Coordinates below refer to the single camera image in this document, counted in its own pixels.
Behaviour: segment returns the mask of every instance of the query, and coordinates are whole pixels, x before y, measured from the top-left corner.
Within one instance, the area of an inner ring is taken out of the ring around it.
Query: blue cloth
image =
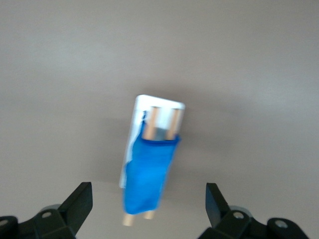
[[[180,141],[151,141],[142,138],[145,122],[132,148],[132,160],[126,165],[124,210],[138,214],[155,210],[164,189],[166,175]]]

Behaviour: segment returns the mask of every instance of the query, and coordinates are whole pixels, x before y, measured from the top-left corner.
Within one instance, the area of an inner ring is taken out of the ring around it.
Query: silver bolt
[[[4,226],[5,224],[7,224],[9,221],[8,220],[2,220],[0,221],[0,227]]]
[[[244,219],[244,215],[241,212],[235,212],[233,215],[237,219]]]
[[[50,217],[51,215],[52,215],[52,213],[46,212],[46,213],[43,213],[43,214],[42,214],[42,218],[48,218],[48,217]]]
[[[287,228],[287,227],[288,227],[287,223],[285,223],[285,222],[282,221],[282,220],[276,220],[276,221],[275,221],[275,224],[276,224],[279,228]]]

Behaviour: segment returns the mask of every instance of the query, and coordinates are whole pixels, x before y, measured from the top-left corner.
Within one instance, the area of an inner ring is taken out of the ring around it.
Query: gray background
[[[317,0],[2,0],[0,215],[22,222],[92,181],[78,238],[189,238],[205,183],[318,238]],[[181,101],[160,210],[121,225],[135,97]]]

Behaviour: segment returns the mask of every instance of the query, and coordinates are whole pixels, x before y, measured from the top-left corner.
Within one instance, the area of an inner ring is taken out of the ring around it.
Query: wooden leg
[[[158,107],[152,107],[151,117],[148,123],[145,125],[144,132],[143,132],[143,139],[153,140],[156,135],[156,119],[159,114]]]
[[[174,140],[175,134],[177,133],[177,123],[181,110],[173,109],[173,114],[170,122],[170,127],[166,132],[166,140]]]
[[[124,217],[123,217],[123,225],[124,226],[128,226],[128,227],[132,226],[133,221],[134,221],[134,215],[127,214],[127,213],[124,214]]]
[[[153,219],[155,211],[147,211],[144,214],[145,219]]]

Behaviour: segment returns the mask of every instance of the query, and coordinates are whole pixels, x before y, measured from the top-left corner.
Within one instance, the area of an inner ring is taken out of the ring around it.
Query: wooden stick
[[[153,140],[156,135],[156,119],[159,114],[158,107],[152,107],[152,114],[149,119],[149,122],[145,125],[144,132],[143,132],[143,139]]]
[[[166,140],[174,140],[177,133],[177,123],[181,110],[173,109],[173,114],[170,122],[170,127],[166,132]]]
[[[144,213],[145,219],[153,219],[155,211],[147,211]]]
[[[128,213],[124,214],[123,222],[122,222],[124,226],[130,227],[131,225],[133,225],[133,221],[134,221],[134,215],[128,214]]]

